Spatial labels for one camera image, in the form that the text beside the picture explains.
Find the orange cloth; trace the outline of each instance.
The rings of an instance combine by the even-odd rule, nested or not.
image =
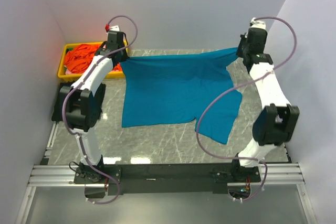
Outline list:
[[[95,52],[100,47],[97,45],[81,44],[65,55],[64,65],[71,73],[84,73],[92,62]]]

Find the blue fabric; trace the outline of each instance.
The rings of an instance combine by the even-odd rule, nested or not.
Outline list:
[[[226,66],[237,59],[236,50],[123,62],[127,87],[122,127],[198,121],[205,108],[233,86]],[[224,96],[204,116],[199,132],[226,144],[241,101],[238,91]]]

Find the yellow bin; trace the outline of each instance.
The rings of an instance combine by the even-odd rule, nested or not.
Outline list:
[[[63,49],[61,63],[58,68],[57,76],[60,79],[63,79],[65,82],[68,81],[76,81],[78,80],[82,74],[81,73],[73,73],[73,74],[65,74],[66,68],[64,66],[64,59],[65,55],[67,54],[67,50],[72,50],[73,48],[77,47],[80,44],[89,44],[89,45],[97,45],[102,44],[102,42],[90,42],[90,43],[76,43],[76,44],[66,44]],[[112,79],[112,78],[124,78],[125,75],[122,71],[111,71],[109,72],[105,78]]]

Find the purple cable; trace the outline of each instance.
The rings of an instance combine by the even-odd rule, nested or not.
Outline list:
[[[287,23],[285,20],[281,19],[281,18],[278,18],[278,17],[271,17],[271,16],[265,16],[265,17],[259,17],[259,18],[256,18],[255,20],[261,20],[261,19],[275,19],[275,20],[278,20],[282,23],[284,23],[289,29],[290,31],[292,32],[293,34],[293,39],[294,39],[294,45],[293,45],[293,49],[292,49],[292,52],[289,54],[289,56],[283,61],[281,62],[280,64],[274,66],[273,70],[276,70],[280,67],[282,67],[284,64],[286,64],[290,58],[292,58],[293,54],[295,53],[295,50],[296,50],[296,46],[297,46],[297,37],[296,37],[296,34],[295,34],[295,31],[294,29],[292,28],[292,26]],[[209,111],[209,109],[220,99],[222,98],[223,96],[225,96],[226,94],[234,91],[234,90],[237,90],[241,87],[244,87],[244,86],[247,86],[247,85],[251,85],[257,81],[260,81],[262,79],[264,79],[265,77],[267,77],[269,74],[271,74],[271,72],[267,72],[266,74],[264,74],[262,77],[259,77],[255,80],[252,80],[252,81],[248,81],[248,82],[245,82],[245,83],[242,83],[242,84],[239,84],[238,86],[235,86],[235,87],[232,87],[228,90],[226,90],[225,92],[223,92],[222,94],[220,94],[218,97],[216,97],[209,105],[208,107],[206,107],[206,109],[203,111],[201,117],[199,118],[199,121],[197,123],[197,128],[196,128],[196,139],[197,139],[197,142],[198,142],[198,145],[200,146],[200,148],[205,152],[207,153],[208,155],[210,156],[213,156],[213,157],[216,157],[216,158],[219,158],[219,159],[229,159],[229,160],[233,160],[233,159],[245,159],[245,160],[252,160],[252,161],[258,161],[259,163],[263,164],[265,166],[265,174],[264,174],[264,178],[260,184],[260,186],[258,187],[258,189],[252,194],[250,195],[248,198],[246,199],[243,199],[243,201],[245,200],[249,200],[249,199],[252,199],[254,196],[256,196],[263,188],[264,184],[265,184],[265,181],[266,181],[266,176],[267,176],[267,172],[268,172],[268,167],[267,167],[267,164],[265,161],[262,161],[262,160],[258,160],[257,158],[253,158],[253,157],[223,157],[223,156],[219,156],[219,155],[216,155],[214,153],[211,153],[210,151],[208,151],[200,142],[200,136],[199,136],[199,132],[200,132],[200,124],[203,120],[203,117],[205,116],[205,114]]]
[[[115,178],[113,178],[112,176],[110,176],[110,175],[108,175],[108,174],[106,174],[106,173],[104,173],[104,172],[102,172],[102,171],[96,169],[96,168],[93,166],[93,164],[91,163],[91,161],[90,161],[90,159],[89,159],[89,157],[88,157],[88,155],[87,155],[87,153],[86,153],[86,151],[85,151],[84,144],[83,144],[83,139],[82,139],[82,135],[81,135],[79,132],[74,132],[74,131],[72,131],[72,130],[70,129],[69,125],[68,125],[68,122],[67,122],[67,119],[66,119],[66,106],[67,106],[67,103],[68,103],[68,101],[69,101],[70,96],[71,96],[74,92],[76,92],[76,90],[78,90],[78,89],[85,83],[85,81],[90,77],[90,75],[91,75],[91,74],[93,73],[93,71],[95,70],[96,66],[97,66],[101,61],[105,60],[107,57],[109,57],[109,56],[112,55],[112,54],[115,54],[116,52],[119,52],[119,51],[122,51],[122,50],[128,48],[128,47],[129,47],[130,45],[132,45],[132,44],[135,42],[135,40],[137,39],[137,36],[138,36],[138,27],[137,27],[136,23],[134,22],[134,20],[132,20],[130,17],[128,17],[128,16],[126,16],[126,15],[118,15],[118,16],[115,16],[115,17],[111,18],[110,21],[108,22],[108,24],[110,24],[113,20],[115,20],[116,18],[119,18],[119,17],[126,18],[126,19],[128,19],[130,22],[133,23],[133,25],[134,25],[134,27],[135,27],[135,36],[134,36],[133,40],[132,40],[127,46],[121,47],[121,48],[119,48],[119,49],[117,49],[117,50],[114,50],[114,51],[112,51],[112,52],[106,54],[104,57],[101,57],[101,58],[97,61],[97,64],[93,65],[92,68],[89,70],[89,72],[84,76],[83,80],[82,80],[76,87],[74,87],[74,88],[67,94],[67,96],[66,96],[65,99],[64,99],[63,105],[62,105],[62,119],[63,119],[64,125],[65,125],[65,128],[68,130],[68,132],[69,132],[71,135],[74,135],[74,136],[76,135],[76,136],[79,137],[79,145],[80,145],[80,148],[81,148],[81,150],[82,150],[83,156],[84,156],[86,162],[88,163],[88,165],[89,165],[89,166],[91,167],[91,169],[93,169],[95,172],[97,172],[97,173],[99,173],[99,174],[105,176],[106,178],[108,178],[108,179],[114,181],[114,182],[116,183],[117,187],[118,187],[117,194],[116,194],[112,199],[110,199],[110,200],[108,200],[108,201],[105,201],[105,202],[99,202],[99,201],[94,201],[94,200],[92,200],[92,199],[88,199],[88,201],[92,202],[93,204],[99,204],[99,205],[108,204],[108,203],[111,203],[111,202],[115,201],[115,200],[118,198],[118,196],[120,195],[121,188],[120,188],[119,182],[118,182]]]

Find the purple hose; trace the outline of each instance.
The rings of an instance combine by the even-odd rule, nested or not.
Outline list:
[[[128,19],[130,22],[133,23],[134,27],[135,27],[135,36],[133,38],[133,40],[127,45],[127,46],[124,46],[124,47],[121,47],[117,50],[114,50],[112,52],[109,52],[108,54],[106,54],[104,57],[100,58],[98,61],[97,61],[97,64],[96,65],[93,65],[92,68],[89,70],[89,72],[85,75],[85,77],[83,78],[82,82],[78,84],[78,86],[74,87],[68,94],[67,96],[65,97],[64,99],[64,102],[63,102],[63,105],[62,105],[62,119],[63,119],[63,122],[64,122],[64,125],[65,125],[65,128],[68,130],[68,132],[71,134],[71,135],[76,135],[79,137],[79,144],[80,144],[80,148],[81,148],[81,151],[83,153],[83,156],[86,160],[86,162],[88,163],[88,165],[91,167],[92,170],[94,170],[95,172],[105,176],[106,178],[114,181],[118,187],[118,191],[117,191],[117,194],[110,200],[108,201],[104,201],[104,202],[100,202],[100,201],[93,201],[92,199],[88,199],[90,202],[92,202],[93,204],[99,204],[99,205],[103,205],[103,204],[108,204],[108,203],[111,203],[113,201],[115,201],[118,196],[120,195],[120,192],[121,192],[121,188],[120,188],[120,185],[119,185],[119,182],[111,177],[110,175],[106,174],[106,173],[103,173],[102,171],[96,169],[93,164],[91,163],[90,159],[88,158],[87,154],[86,154],[86,151],[85,151],[85,148],[84,148],[84,145],[83,145],[83,139],[82,139],[82,135],[79,133],[79,132],[74,132],[70,129],[69,125],[68,125],[68,122],[67,122],[67,119],[66,119],[66,106],[67,106],[67,103],[69,101],[69,98],[70,96],[76,92],[76,90],[78,90],[84,83],[85,81],[90,77],[90,75],[93,73],[93,71],[95,70],[96,66],[103,60],[105,60],[107,57],[109,57],[110,55],[112,54],[115,54],[116,52],[119,52],[119,51],[122,51],[126,48],[128,48],[130,45],[132,45],[135,40],[137,39],[137,36],[138,36],[138,27],[136,25],[136,23],[134,22],[134,20],[132,20],[130,17],[126,16],[126,15],[118,15],[118,16],[115,16],[113,18],[110,19],[110,21],[108,22],[108,24],[110,24],[113,20],[115,20],[116,18],[119,18],[119,17],[123,17],[123,18],[126,18]]]
[[[293,54],[295,53],[295,50],[296,50],[296,46],[297,46],[297,37],[296,37],[296,34],[295,34],[295,31],[294,29],[292,28],[292,26],[287,23],[286,21],[284,21],[283,19],[281,18],[278,18],[278,17],[271,17],[271,16],[265,16],[265,17],[259,17],[259,18],[256,18],[255,20],[261,20],[261,19],[275,19],[275,20],[278,20],[278,21],[281,21],[282,23],[284,23],[286,26],[288,26],[288,28],[290,29],[290,31],[292,32],[293,34],[293,39],[294,39],[294,45],[293,45],[293,49],[292,49],[292,52],[289,54],[289,56],[283,61],[281,62],[280,64],[274,66],[274,70],[282,67],[284,64],[286,64],[290,58],[292,58]],[[197,123],[197,128],[196,128],[196,139],[197,139],[197,142],[198,142],[198,145],[200,146],[200,148],[208,155],[210,156],[213,156],[213,157],[216,157],[216,158],[220,158],[220,159],[229,159],[229,160],[233,160],[233,159],[245,159],[245,160],[252,160],[252,161],[258,161],[259,163],[263,164],[265,166],[265,174],[264,174],[264,178],[263,180],[261,181],[261,184],[260,186],[258,187],[258,189],[252,194],[250,195],[248,198],[246,199],[243,199],[243,201],[245,200],[249,200],[249,199],[252,199],[254,196],[256,196],[260,191],[261,189],[263,188],[264,184],[265,184],[265,181],[266,181],[266,176],[267,176],[267,172],[268,172],[268,167],[267,167],[267,164],[265,163],[265,161],[262,161],[262,160],[258,160],[257,158],[252,158],[252,157],[223,157],[223,156],[219,156],[219,155],[216,155],[214,153],[211,153],[210,151],[208,151],[200,142],[200,136],[199,136],[199,133],[200,133],[200,124],[205,116],[205,114],[209,111],[209,109],[220,99],[222,98],[223,96],[225,96],[226,94],[234,91],[234,90],[237,90],[241,87],[244,87],[244,86],[247,86],[247,85],[251,85],[257,81],[260,81],[261,79],[267,77],[269,74],[271,74],[271,72],[267,72],[266,74],[264,74],[262,77],[259,77],[257,78],[256,80],[251,80],[251,81],[248,81],[248,82],[245,82],[245,83],[242,83],[242,84],[239,84],[235,87],[232,87],[228,90],[226,90],[225,92],[223,92],[222,94],[220,94],[218,97],[216,97],[209,105],[208,107],[206,107],[206,109],[203,111],[201,117],[199,118],[199,121]]]

